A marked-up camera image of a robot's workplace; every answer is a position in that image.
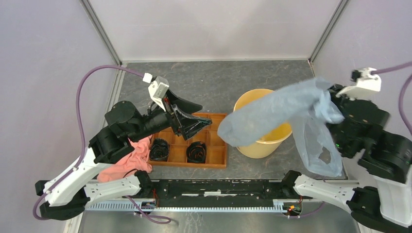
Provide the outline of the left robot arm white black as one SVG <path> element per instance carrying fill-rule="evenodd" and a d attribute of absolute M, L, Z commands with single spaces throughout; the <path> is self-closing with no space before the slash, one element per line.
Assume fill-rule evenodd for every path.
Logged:
<path fill-rule="evenodd" d="M 133 143 L 165 129 L 185 140 L 212 124 L 197 116 L 202 106 L 167 91 L 161 103 L 153 102 L 147 114 L 141 114 L 129 101 L 116 103 L 105 114 L 102 128 L 83 149 L 81 156 L 56 178 L 35 184 L 38 201 L 33 215 L 39 220 L 68 220 L 89 206 L 114 198 L 146 198 L 153 191 L 148 173 L 138 169 L 119 180 L 90 184 L 102 170 L 130 154 Z"/>

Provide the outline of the pink cloth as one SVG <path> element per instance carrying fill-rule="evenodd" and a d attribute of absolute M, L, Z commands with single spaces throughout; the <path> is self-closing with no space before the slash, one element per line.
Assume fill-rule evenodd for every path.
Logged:
<path fill-rule="evenodd" d="M 121 158 L 114 165 L 101 171 L 97 176 L 97 181 L 100 183 L 119 180 L 130 176 L 133 170 L 142 170 L 148 173 L 152 172 L 153 167 L 148 163 L 150 143 L 152 136 L 148 136 L 138 142 L 131 142 L 134 150 Z"/>

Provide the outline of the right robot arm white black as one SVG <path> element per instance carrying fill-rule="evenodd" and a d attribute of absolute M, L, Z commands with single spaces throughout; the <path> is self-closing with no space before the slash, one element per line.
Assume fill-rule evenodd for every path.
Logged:
<path fill-rule="evenodd" d="M 362 152 L 358 165 L 376 180 L 376 187 L 342 187 L 319 182 L 291 170 L 281 182 L 287 198 L 315 198 L 347 211 L 359 224 L 384 233 L 412 230 L 412 143 L 384 130 L 390 114 L 369 100 L 339 96 L 342 85 L 329 88 L 332 102 L 344 116 L 327 128 L 342 157 Z"/>

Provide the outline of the light blue plastic trash bag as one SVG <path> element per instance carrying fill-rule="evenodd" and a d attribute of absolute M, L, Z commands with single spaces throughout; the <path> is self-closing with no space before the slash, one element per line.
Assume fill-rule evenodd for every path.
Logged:
<path fill-rule="evenodd" d="M 344 116 L 332 102 L 332 84 L 313 78 L 278 89 L 230 113 L 217 134 L 233 147 L 249 146 L 282 123 L 289 123 L 305 168 L 315 174 L 338 177 L 342 158 L 326 124 Z"/>

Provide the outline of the aluminium frame rail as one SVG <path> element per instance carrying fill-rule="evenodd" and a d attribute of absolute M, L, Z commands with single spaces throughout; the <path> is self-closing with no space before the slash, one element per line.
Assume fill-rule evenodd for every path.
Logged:
<path fill-rule="evenodd" d="M 88 183 L 84 190 L 90 197 L 86 205 L 87 210 L 122 210 L 137 211 L 172 211 L 172 212 L 274 212 L 285 213 L 294 204 L 307 201 L 319 201 L 333 204 L 348 211 L 347 201 L 353 196 L 356 183 L 324 182 L 307 176 L 288 176 L 282 182 L 286 187 L 292 188 L 299 196 L 299 200 L 273 200 L 270 207 L 157 207 L 154 199 L 135 199 L 145 184 L 151 184 L 153 180 L 145 180 L 141 185 L 132 187 L 129 180 L 110 183 Z"/>

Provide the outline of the yellow round trash bin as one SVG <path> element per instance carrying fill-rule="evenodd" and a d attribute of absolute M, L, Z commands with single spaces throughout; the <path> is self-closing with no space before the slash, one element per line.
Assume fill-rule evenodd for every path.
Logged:
<path fill-rule="evenodd" d="M 262 98 L 272 92 L 273 90 L 270 89 L 249 90 L 241 95 L 240 98 L 236 101 L 233 111 L 236 111 L 249 104 L 250 102 Z M 236 149 L 249 158 L 264 158 L 273 153 L 280 146 L 280 144 L 291 135 L 292 128 L 289 123 L 285 122 L 276 129 L 272 130 L 270 133 L 261 137 L 255 143 L 246 147 L 236 147 Z"/>

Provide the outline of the orange compartment tray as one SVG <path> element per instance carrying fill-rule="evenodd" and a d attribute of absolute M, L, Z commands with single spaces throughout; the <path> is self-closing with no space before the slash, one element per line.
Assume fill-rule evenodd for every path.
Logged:
<path fill-rule="evenodd" d="M 155 133 L 151 142 L 153 142 L 155 138 L 166 140 L 170 146 L 169 157 L 166 162 L 149 160 L 149 164 L 153 166 L 226 168 L 227 144 L 217 135 L 217 129 L 221 121 L 227 116 L 227 113 L 195 113 L 195 115 L 211 119 L 212 124 L 201 130 L 189 140 L 184 140 L 182 136 L 175 135 L 170 127 Z M 195 141 L 206 143 L 205 164 L 187 162 L 186 149 Z"/>

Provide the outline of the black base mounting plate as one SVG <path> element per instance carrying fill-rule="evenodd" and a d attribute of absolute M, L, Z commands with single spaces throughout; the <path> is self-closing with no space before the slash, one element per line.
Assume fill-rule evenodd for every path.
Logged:
<path fill-rule="evenodd" d="M 292 188 L 272 180 L 153 180 L 133 196 L 157 207 L 270 207 L 273 200 L 299 200 Z"/>

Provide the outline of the black orange rolled belt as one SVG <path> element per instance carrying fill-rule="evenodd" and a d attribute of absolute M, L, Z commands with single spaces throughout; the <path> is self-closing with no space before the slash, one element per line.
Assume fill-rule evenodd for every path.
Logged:
<path fill-rule="evenodd" d="M 205 164 L 206 163 L 206 143 L 195 141 L 186 149 L 188 163 Z"/>

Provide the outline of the black rolled belt left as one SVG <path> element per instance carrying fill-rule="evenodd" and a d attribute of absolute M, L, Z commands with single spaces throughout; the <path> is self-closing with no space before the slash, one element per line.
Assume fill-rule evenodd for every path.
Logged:
<path fill-rule="evenodd" d="M 169 157 L 170 146 L 168 142 L 162 138 L 155 138 L 149 153 L 151 161 L 166 162 Z"/>

